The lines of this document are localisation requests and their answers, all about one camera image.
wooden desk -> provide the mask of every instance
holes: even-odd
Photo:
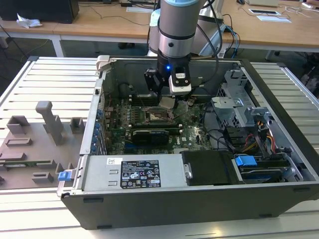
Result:
[[[126,7],[120,5],[104,7],[82,7],[81,5],[79,15],[73,23],[57,24],[53,30],[55,34],[147,38],[150,13],[126,12]],[[110,16],[122,16],[137,24],[121,17]]]
[[[240,35],[240,48],[286,50],[319,52],[319,12],[303,10],[301,14],[284,12],[288,15],[279,17],[289,18],[291,23],[261,21],[256,16],[248,15],[248,9],[268,9],[279,13],[285,11],[285,5],[301,6],[301,2],[280,1],[280,7],[265,7],[240,5],[234,0],[225,0],[223,14],[230,14],[233,19],[233,28]],[[225,23],[230,25],[228,16],[224,17]],[[223,40],[231,42],[230,33],[225,33]]]
[[[86,6],[80,4],[79,14],[72,24],[42,22],[43,26],[30,29],[20,27],[15,21],[0,20],[0,24],[12,37],[50,39],[58,57],[64,57],[61,40],[146,43],[150,13],[126,12],[126,7],[120,5],[92,7],[81,5]],[[101,19],[94,10],[102,17],[120,17]],[[0,29],[0,37],[6,36]]]
[[[253,9],[270,9],[283,12],[286,5],[300,6],[300,2],[280,1],[281,7],[240,5],[236,0],[225,0],[222,9],[223,14],[230,14],[233,19],[234,30],[241,37],[240,48],[319,52],[319,12],[304,10],[303,13],[310,16],[288,12],[292,23],[266,22],[256,16],[248,15],[246,11]],[[106,41],[106,42],[132,42],[146,43],[148,33],[149,13],[126,12],[125,7],[116,6],[92,6],[84,7],[80,4],[80,11],[73,24],[61,24],[43,22],[42,27],[26,29],[20,27],[15,21],[0,21],[1,25],[12,37],[50,39],[53,42],[56,55],[63,57],[61,40],[82,41]],[[228,16],[225,23],[230,25]],[[6,36],[0,29],[0,36]],[[229,47],[232,37],[225,33],[223,48]]]

yellow wire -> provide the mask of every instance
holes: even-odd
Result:
[[[249,147],[247,147],[246,149],[244,149],[243,152],[246,152],[246,151],[252,149],[253,147],[256,146],[256,144],[257,144],[257,142],[254,142],[252,145],[250,145]]]
[[[269,138],[270,139],[270,141],[271,141],[271,150],[273,150],[273,145],[274,145],[274,141],[273,141],[273,138],[271,138],[270,136],[267,136],[267,138]]]

computer case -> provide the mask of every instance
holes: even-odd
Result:
[[[0,0],[0,16],[14,21],[16,14],[28,19],[72,23],[79,12],[78,0]]]

paper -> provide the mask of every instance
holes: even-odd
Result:
[[[257,16],[261,21],[275,21],[275,22],[291,22],[286,18],[279,18],[275,16]]]
[[[22,16],[20,16],[19,14],[17,14],[18,19],[16,21],[16,23],[18,23],[19,26],[23,26],[25,28],[30,28],[30,27],[35,27],[35,26],[42,26],[42,24],[40,23],[40,20],[37,19],[26,19]]]

black plastic cover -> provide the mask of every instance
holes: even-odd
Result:
[[[189,164],[192,178],[188,186],[239,184],[232,159],[228,151],[183,151],[183,163]]]

